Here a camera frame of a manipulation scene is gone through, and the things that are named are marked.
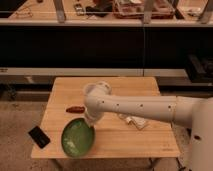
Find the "wooden tabletop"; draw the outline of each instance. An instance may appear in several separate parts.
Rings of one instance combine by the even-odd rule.
[[[205,7],[207,0],[180,0],[178,4],[178,9],[184,16],[186,21],[195,21],[197,17],[190,17],[187,15],[187,12],[183,9],[190,7],[200,7],[201,10]],[[118,20],[113,14],[113,12],[109,13],[105,17],[89,17],[88,15],[77,16],[76,12],[73,8],[75,3],[81,3],[83,8],[86,6],[95,6],[93,0],[62,0],[64,11],[67,17],[67,20]],[[44,0],[42,3],[38,3],[36,0],[27,0],[16,12],[14,12],[9,19],[17,19],[17,20],[57,20],[56,10],[53,3],[53,0]]]
[[[66,113],[66,108],[83,105],[83,87],[87,83],[106,81],[112,94],[124,96],[158,96],[153,77],[60,77],[55,80],[41,128],[51,142],[44,149],[33,146],[32,158],[67,158],[61,147],[64,127],[82,114]],[[147,158],[177,157],[180,152],[170,124],[148,121],[141,131],[127,125],[115,113],[105,113],[95,125],[96,138],[92,149],[83,158]]]

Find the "sausage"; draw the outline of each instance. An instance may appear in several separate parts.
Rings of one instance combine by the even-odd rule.
[[[84,113],[84,111],[84,106],[72,106],[66,109],[66,112],[68,113]]]

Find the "table leg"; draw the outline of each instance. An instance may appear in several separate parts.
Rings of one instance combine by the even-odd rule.
[[[50,160],[56,166],[56,168],[58,169],[58,171],[63,171],[64,170],[63,167],[62,167],[62,165],[56,159],[50,159]]]
[[[157,164],[160,162],[161,158],[155,158],[153,161],[152,161],[152,159],[150,158],[149,160],[150,160],[151,164],[150,164],[150,166],[148,167],[148,169],[149,169],[149,170],[153,170],[153,169],[157,166]]]

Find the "wooden table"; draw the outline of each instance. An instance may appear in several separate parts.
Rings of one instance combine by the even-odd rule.
[[[87,83],[106,81],[112,94],[125,96],[160,95],[153,77],[64,77],[55,80],[41,128],[51,143],[44,149],[33,146],[32,158],[67,158],[61,147],[61,134],[72,119],[82,114],[70,114],[66,108],[83,105],[83,88]],[[180,152],[170,124],[149,120],[138,131],[127,125],[115,113],[105,116],[95,125],[96,139],[92,149],[83,158],[161,158],[177,157]]]

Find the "smartphone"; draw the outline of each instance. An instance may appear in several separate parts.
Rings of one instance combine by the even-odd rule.
[[[38,126],[33,128],[28,133],[40,148],[44,148],[50,143],[50,138]]]
[[[76,15],[85,15],[83,6],[80,3],[74,4]]]

